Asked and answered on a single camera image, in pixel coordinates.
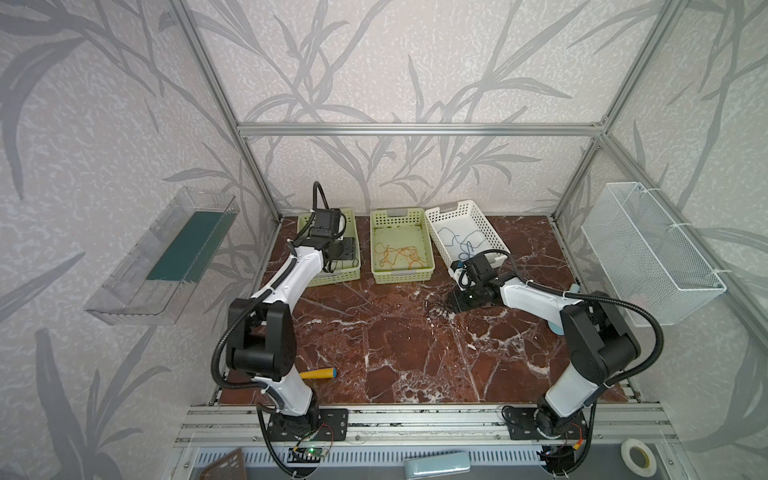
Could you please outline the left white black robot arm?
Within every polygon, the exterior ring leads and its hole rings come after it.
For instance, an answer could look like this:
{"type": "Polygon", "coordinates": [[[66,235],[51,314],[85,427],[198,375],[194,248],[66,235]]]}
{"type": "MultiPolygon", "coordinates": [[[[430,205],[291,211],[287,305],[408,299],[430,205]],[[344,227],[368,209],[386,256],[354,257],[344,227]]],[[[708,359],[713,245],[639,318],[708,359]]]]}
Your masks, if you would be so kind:
{"type": "Polygon", "coordinates": [[[320,413],[314,391],[295,367],[292,313],[318,274],[330,273],[354,252],[343,239],[348,225],[314,182],[309,220],[288,242],[287,260],[259,291],[230,304],[227,328],[212,354],[211,377],[219,388],[261,390],[273,402],[265,409],[272,420],[301,432],[317,430],[320,413]]]}

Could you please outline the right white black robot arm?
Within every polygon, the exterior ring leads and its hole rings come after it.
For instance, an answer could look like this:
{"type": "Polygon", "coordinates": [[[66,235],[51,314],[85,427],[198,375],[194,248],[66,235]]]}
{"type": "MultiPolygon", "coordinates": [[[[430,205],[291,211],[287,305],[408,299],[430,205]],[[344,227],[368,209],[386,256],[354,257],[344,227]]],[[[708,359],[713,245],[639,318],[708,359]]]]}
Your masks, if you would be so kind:
{"type": "Polygon", "coordinates": [[[501,272],[487,259],[490,254],[509,255],[501,249],[489,249],[450,263],[457,289],[447,296],[447,309],[462,313],[504,306],[560,328],[569,364],[537,400],[532,422],[542,437],[560,438],[583,408],[595,406],[614,384],[644,372],[659,360],[665,343],[663,329],[644,308],[604,293],[560,291],[524,280],[514,271],[501,272]],[[634,367],[629,364],[639,359],[642,348],[620,313],[622,309],[643,317],[654,334],[651,352],[634,367]]]}

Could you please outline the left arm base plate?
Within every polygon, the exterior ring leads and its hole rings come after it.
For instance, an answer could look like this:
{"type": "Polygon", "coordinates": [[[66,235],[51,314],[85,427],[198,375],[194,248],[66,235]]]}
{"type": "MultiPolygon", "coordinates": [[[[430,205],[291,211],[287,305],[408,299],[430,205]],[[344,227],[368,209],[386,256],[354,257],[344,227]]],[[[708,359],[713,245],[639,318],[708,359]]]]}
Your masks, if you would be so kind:
{"type": "Polygon", "coordinates": [[[271,441],[299,441],[311,434],[314,441],[343,441],[349,425],[349,410],[345,408],[319,408],[303,416],[274,414],[267,422],[267,435],[271,441]]]}

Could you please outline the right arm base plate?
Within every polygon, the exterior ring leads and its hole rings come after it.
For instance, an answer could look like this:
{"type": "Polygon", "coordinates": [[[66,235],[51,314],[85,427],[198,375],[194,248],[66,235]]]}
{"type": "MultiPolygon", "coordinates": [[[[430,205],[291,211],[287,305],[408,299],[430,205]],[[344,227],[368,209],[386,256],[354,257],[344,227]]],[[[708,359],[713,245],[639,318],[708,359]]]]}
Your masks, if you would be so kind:
{"type": "Polygon", "coordinates": [[[560,417],[549,407],[503,406],[501,409],[511,440],[582,440],[587,422],[582,411],[560,417]]]}

